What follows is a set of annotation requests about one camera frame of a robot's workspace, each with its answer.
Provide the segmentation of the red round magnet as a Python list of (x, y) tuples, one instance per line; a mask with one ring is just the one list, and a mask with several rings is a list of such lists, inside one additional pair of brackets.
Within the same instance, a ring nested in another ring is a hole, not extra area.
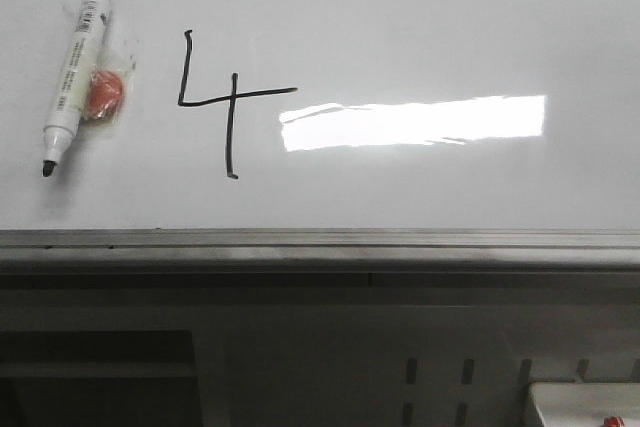
[(85, 117), (100, 121), (112, 118), (121, 107), (124, 96), (124, 84), (117, 73), (97, 71), (91, 82)]

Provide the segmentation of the white black whiteboard marker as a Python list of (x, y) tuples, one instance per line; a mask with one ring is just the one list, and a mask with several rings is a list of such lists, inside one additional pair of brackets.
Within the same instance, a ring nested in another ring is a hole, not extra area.
[(111, 0), (82, 0), (43, 128), (42, 175), (51, 176), (74, 141), (111, 13)]

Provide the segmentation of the white whiteboard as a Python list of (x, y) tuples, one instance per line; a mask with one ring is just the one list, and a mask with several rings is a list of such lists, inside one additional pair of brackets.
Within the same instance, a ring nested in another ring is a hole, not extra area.
[(635, 229), (639, 0), (112, 0), (136, 66), (50, 177), (81, 0), (1, 0), (1, 225)]

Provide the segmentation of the white plastic marker tray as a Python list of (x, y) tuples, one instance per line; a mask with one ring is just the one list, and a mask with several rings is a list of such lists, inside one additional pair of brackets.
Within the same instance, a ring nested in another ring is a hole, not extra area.
[(609, 418), (639, 425), (638, 383), (536, 382), (528, 392), (525, 426), (604, 426)]

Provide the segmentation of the grey aluminium whiteboard frame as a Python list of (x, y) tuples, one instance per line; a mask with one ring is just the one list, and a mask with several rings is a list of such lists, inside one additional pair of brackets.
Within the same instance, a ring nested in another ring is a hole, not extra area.
[(637, 273), (636, 230), (4, 230), (6, 275)]

